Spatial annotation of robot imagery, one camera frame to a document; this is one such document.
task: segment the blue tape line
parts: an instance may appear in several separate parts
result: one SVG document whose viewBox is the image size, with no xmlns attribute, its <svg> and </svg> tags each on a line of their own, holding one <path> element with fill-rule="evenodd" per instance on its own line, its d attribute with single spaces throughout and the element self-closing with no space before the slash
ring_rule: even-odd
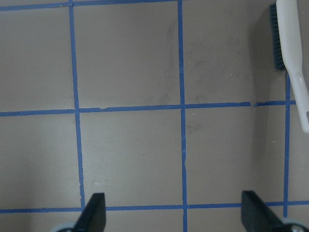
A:
<svg viewBox="0 0 309 232">
<path fill-rule="evenodd" d="M 267 202 L 268 206 L 282 206 L 283 202 Z M 211 209 L 211 208 L 240 208 L 241 203 L 220 203 L 220 204 L 190 204 L 189 209 Z"/>
<path fill-rule="evenodd" d="M 168 210 L 183 209 L 182 205 L 142 205 L 142 206 L 112 206 L 106 207 L 107 211 L 130 211 L 130 210 Z"/>
<path fill-rule="evenodd" d="M 288 205 L 309 205 L 309 201 L 292 201 Z"/>
<path fill-rule="evenodd" d="M 183 73 L 183 0 L 178 0 L 178 51 L 179 51 L 179 82 L 180 82 L 180 106 L 181 106 L 181 134 L 182 134 L 182 183 L 183 183 L 183 232 L 188 231 L 187 214 L 187 171 L 186 160 L 186 133 L 185 133 L 185 94 Z"/>
<path fill-rule="evenodd" d="M 256 106 L 267 106 L 267 105 L 285 105 L 285 101 L 258 102 L 254 105 L 254 107 L 256 107 Z"/>
<path fill-rule="evenodd" d="M 84 197 L 83 155 L 82 155 L 82 138 L 81 138 L 78 88 L 77 88 L 76 47 L 75 47 L 73 7 L 69 8 L 69 17 L 70 17 L 70 40 L 71 40 L 71 55 L 72 55 L 72 75 L 73 75 L 73 92 L 74 92 L 74 106 L 75 106 L 78 174 L 79 174 L 79 183 L 80 183 L 81 207 L 84 208 L 85 207 L 85 197 Z"/>
<path fill-rule="evenodd" d="M 189 209 L 209 209 L 209 208 L 239 208 L 241 203 L 223 203 L 223 204 L 191 204 Z"/>
<path fill-rule="evenodd" d="M 59 114 L 74 114 L 75 110 L 30 110 L 30 111 L 15 111 L 15 112 L 0 112 L 0 117 L 7 116 L 27 116 L 27 115 L 59 115 Z"/>
<path fill-rule="evenodd" d="M 309 201 L 288 202 L 289 205 L 309 205 Z M 283 206 L 283 202 L 267 202 L 268 206 Z M 185 209 L 210 208 L 239 208 L 241 203 L 220 204 L 189 204 Z M 106 211 L 134 211 L 134 210 L 177 210 L 184 209 L 183 205 L 141 205 L 141 206 L 109 206 Z M 81 212 L 82 208 L 41 208 L 41 209 L 0 209 L 0 214 L 14 213 L 49 213 L 49 212 Z"/>
<path fill-rule="evenodd" d="M 61 2 L 61 3 L 21 5 L 21 6 L 0 6 L 0 11 L 34 10 L 34 9 L 65 7 L 65 6 L 72 6 L 72 3 Z"/>
<path fill-rule="evenodd" d="M 286 105 L 285 105 L 285 141 L 284 141 L 284 187 L 283 187 L 283 216 L 288 217 L 289 201 L 289 158 L 290 158 L 290 89 L 289 75 L 286 76 Z"/>
<path fill-rule="evenodd" d="M 80 113 L 95 112 L 119 112 L 119 111 L 143 111 L 143 110 L 173 110 L 180 109 L 180 105 L 149 105 L 149 106 L 126 106 L 126 107 L 108 107 L 101 108 L 81 108 Z"/>
<path fill-rule="evenodd" d="M 98 1 L 75 1 L 74 6 L 91 6 L 91 5 L 114 5 L 114 4 L 130 4 L 130 3 L 150 3 L 150 2 L 166 2 L 177 0 L 98 0 Z"/>
<path fill-rule="evenodd" d="M 0 214 L 81 212 L 82 208 L 0 209 Z"/>
<path fill-rule="evenodd" d="M 224 102 L 224 103 L 200 103 L 200 104 L 187 104 L 186 109 L 198 109 L 198 108 L 221 108 L 221 107 L 247 107 L 251 106 L 250 102 Z"/>
</svg>

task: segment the brush bristles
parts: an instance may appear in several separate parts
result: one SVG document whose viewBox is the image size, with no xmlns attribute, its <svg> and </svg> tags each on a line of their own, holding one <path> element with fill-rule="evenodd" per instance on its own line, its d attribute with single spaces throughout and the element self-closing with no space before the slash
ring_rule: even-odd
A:
<svg viewBox="0 0 309 232">
<path fill-rule="evenodd" d="M 278 70 L 284 70 L 285 65 L 283 63 L 282 52 L 281 52 L 276 4 L 270 5 L 269 11 L 270 11 L 271 28 L 273 33 L 273 54 L 274 54 L 275 68 Z"/>
</svg>

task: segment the scrub brush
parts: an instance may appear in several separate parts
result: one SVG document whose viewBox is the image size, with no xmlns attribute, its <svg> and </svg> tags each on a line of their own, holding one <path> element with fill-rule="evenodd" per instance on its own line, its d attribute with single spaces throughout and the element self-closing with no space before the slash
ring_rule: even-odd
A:
<svg viewBox="0 0 309 232">
<path fill-rule="evenodd" d="M 309 133 L 309 95 L 302 71 L 303 54 L 296 0 L 277 0 L 270 7 L 275 67 L 286 69 L 302 129 Z"/>
</svg>

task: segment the white brush handle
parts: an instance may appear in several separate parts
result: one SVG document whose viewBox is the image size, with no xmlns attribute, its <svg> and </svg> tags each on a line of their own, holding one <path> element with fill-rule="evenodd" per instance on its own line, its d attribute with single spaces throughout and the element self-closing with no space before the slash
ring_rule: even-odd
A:
<svg viewBox="0 0 309 232">
<path fill-rule="evenodd" d="M 292 73 L 289 74 L 289 76 L 291 79 L 301 127 L 305 133 L 309 133 L 309 94 L 304 76 L 302 72 L 295 74 Z"/>
<path fill-rule="evenodd" d="M 283 62 L 291 79 L 302 129 L 309 133 L 309 94 L 302 71 L 297 1 L 277 0 L 276 7 Z"/>
</svg>

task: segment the beige floor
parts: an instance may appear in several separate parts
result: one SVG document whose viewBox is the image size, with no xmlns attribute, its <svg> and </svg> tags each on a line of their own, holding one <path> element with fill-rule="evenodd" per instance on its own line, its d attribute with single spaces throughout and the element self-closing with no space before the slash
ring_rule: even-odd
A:
<svg viewBox="0 0 309 232">
<path fill-rule="evenodd" d="M 273 0 L 19 9 L 57 2 L 0 0 L 1 232 L 75 221 L 94 192 L 106 232 L 244 231 L 244 189 L 309 224 L 309 136 L 272 63 Z"/>
</svg>

